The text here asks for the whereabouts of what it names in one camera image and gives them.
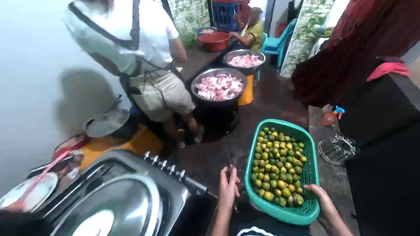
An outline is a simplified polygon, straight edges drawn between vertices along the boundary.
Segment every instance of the wet floor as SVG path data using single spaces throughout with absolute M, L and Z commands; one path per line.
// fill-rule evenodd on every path
M 254 82 L 254 99 L 250 104 L 239 106 L 239 116 L 239 125 L 228 135 L 208 128 L 201 143 L 173 151 L 168 162 L 185 169 L 188 176 L 217 195 L 220 170 L 230 160 L 238 168 L 243 183 L 252 138 L 259 122 L 273 118 L 308 128 L 308 110 L 292 99 L 290 80 L 279 77 L 272 67 L 262 69 L 260 81 Z

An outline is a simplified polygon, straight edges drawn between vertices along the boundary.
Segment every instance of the khaki shorts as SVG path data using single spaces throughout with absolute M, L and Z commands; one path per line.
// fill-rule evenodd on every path
M 130 78 L 130 86 L 141 91 L 141 95 L 132 94 L 132 97 L 142 112 L 154 122 L 166 121 L 174 112 L 188 114 L 195 108 L 183 82 L 173 73 L 148 76 L 146 79 Z M 165 100 L 162 99 L 159 90 L 162 91 Z

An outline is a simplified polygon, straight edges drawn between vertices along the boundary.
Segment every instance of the white t-shirt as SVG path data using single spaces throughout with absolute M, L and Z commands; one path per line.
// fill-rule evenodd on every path
M 75 0 L 74 5 L 89 19 L 109 34 L 122 40 L 131 40 L 133 0 L 115 0 L 114 6 L 105 12 L 99 5 Z M 165 67 L 172 62 L 169 39 L 178 37 L 178 32 L 169 15 L 159 3 L 141 0 L 139 4 L 139 49 L 124 48 L 81 21 L 68 8 L 65 24 L 77 44 L 87 53 L 98 53 L 111 60 L 120 72 L 131 74 L 136 67 L 136 56 L 155 66 Z M 155 69 L 143 63 L 142 69 Z

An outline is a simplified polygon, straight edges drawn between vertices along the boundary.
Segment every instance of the green plastic basket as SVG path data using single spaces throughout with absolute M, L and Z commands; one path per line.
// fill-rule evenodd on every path
M 319 185 L 316 149 L 311 135 L 309 135 L 309 133 L 303 128 L 287 121 L 267 119 L 258 124 L 254 140 L 252 141 L 251 151 L 249 152 L 247 170 L 245 171 L 245 189 L 247 190 L 247 194 L 255 205 L 268 215 L 290 224 L 309 225 L 316 220 L 320 211 L 318 198 L 314 193 L 303 189 L 302 196 L 304 204 L 302 207 L 280 207 L 271 202 L 265 201 L 252 189 L 249 181 L 252 166 L 251 161 L 254 159 L 255 145 L 257 143 L 258 135 L 264 127 L 274 127 L 279 133 L 284 133 L 284 135 L 293 137 L 297 141 L 305 144 L 303 155 L 308 158 L 308 161 L 302 167 L 303 173 L 300 175 L 300 181 L 302 184 Z

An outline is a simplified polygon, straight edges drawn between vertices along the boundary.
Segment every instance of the red curtain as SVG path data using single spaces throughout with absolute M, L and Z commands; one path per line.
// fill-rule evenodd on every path
M 420 0 L 351 0 L 330 39 L 291 76 L 294 97 L 322 107 L 378 65 L 376 56 L 401 57 L 420 40 Z

